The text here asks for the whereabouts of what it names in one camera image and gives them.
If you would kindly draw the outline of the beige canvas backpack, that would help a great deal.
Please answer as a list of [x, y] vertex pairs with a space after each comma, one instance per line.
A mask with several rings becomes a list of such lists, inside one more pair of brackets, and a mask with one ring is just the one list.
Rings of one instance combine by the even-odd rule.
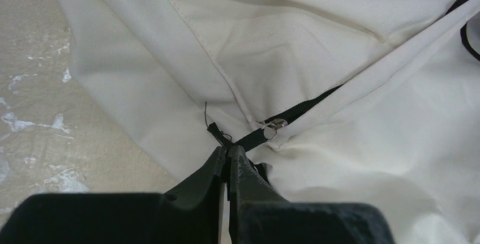
[[479, 242], [479, 0], [59, 0], [70, 74], [179, 179], [250, 142], [298, 202]]

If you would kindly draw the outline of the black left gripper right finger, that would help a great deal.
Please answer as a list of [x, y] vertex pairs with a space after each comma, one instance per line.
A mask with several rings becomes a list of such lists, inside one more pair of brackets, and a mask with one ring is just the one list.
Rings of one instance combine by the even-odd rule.
[[394, 243], [377, 208], [290, 202], [252, 167], [242, 147], [232, 147], [228, 158], [232, 243]]

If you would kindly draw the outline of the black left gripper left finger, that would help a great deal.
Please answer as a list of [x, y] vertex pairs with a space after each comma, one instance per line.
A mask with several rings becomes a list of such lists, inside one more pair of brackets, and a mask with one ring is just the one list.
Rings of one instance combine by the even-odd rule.
[[225, 150], [161, 193], [45, 193], [22, 202], [2, 243], [218, 243]]

